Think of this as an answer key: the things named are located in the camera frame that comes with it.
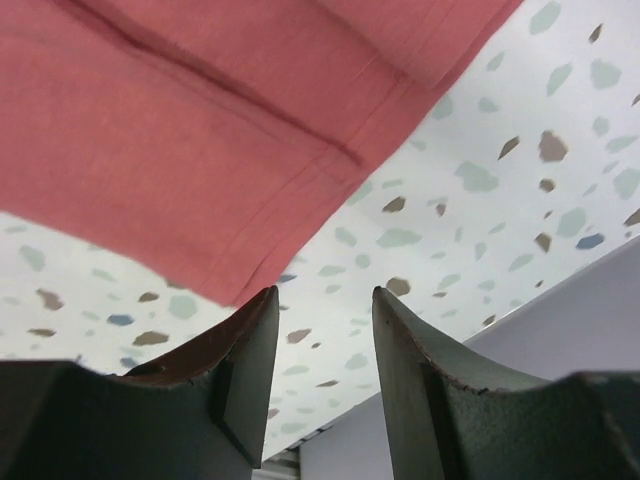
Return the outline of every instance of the terrazzo surface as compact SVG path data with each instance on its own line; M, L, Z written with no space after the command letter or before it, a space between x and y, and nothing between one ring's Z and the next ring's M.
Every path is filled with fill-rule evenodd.
M280 279L265 458L378 391L371 291L458 340L640 223L640 2L526 0ZM226 318L98 246L0 216L0 358L123 373Z

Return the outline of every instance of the brown speckle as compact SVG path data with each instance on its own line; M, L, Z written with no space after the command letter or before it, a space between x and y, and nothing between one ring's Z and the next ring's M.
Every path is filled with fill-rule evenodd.
M307 336L311 333L310 328L304 328L302 330L296 330L295 332L291 332L287 335L287 343L300 343L302 340L307 338Z
M153 302L154 300L157 300L158 298L160 298L160 295L158 295L157 293L146 292L146 293L143 293L142 295L140 295L140 298L138 299L138 302L140 302L140 303Z
M411 291L411 285L404 278L393 277L389 279L386 286L396 297L401 297Z
M507 156L509 152L511 152L511 150L516 148L518 145L520 145L520 137L513 137L511 140L505 143L504 146L502 147L502 150L500 150L500 155L498 155L498 160Z
M133 341L134 345L142 346L142 345L157 345L159 343L165 343L169 340L169 335L165 335L160 332L144 332L142 335L138 335L136 339Z
M482 325L484 325L485 327L488 327L489 325L491 325L495 321L496 321L496 316L495 315L491 315L484 322L482 322Z
M47 310L55 311L60 310L62 307L64 307L64 303L60 301L60 297L58 296L58 294L49 292L48 290L45 290L43 288L39 288L38 290L36 290L36 293L42 299L43 306Z
M324 383L320 383L319 385L316 385L316 387L334 387L338 384L339 382L337 380L329 380L328 382L324 382Z
M51 330L50 328L30 328L29 333L45 338L53 337L56 334L55 330Z
M551 248L551 237L547 233L541 233L536 237L536 243L545 252L549 253Z
M598 25L593 32L591 32L591 35L589 35L589 43L595 43L596 40L598 40L598 38L600 38L600 34L602 33L602 24Z
M540 159L543 162L561 162L569 152L562 139L554 135L551 130L542 132L538 150L540 150Z
M173 283L168 278L165 278L165 282L167 283L167 287L169 287L169 288L175 288L176 290L184 290L184 288L185 288L182 285L179 285L177 283Z
M633 225L637 225L638 223L640 223L640 208L638 210L636 210L635 212L633 212L629 218L627 218L624 221L624 224L627 227L631 227Z
M386 213L395 213L399 212L404 208L404 204L407 202L407 199L404 197L396 197L391 200L383 209L383 212Z
M550 178L543 178L540 180L540 190L544 192L552 192L556 188L556 182L551 180Z

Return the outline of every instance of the pink fabric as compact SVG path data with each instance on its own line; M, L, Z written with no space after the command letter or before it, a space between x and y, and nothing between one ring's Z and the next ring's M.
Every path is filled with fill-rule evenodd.
M508 0L316 0L393 65L435 87L519 2Z
M5 0L0 207L241 304L511 10L427 89L311 1Z

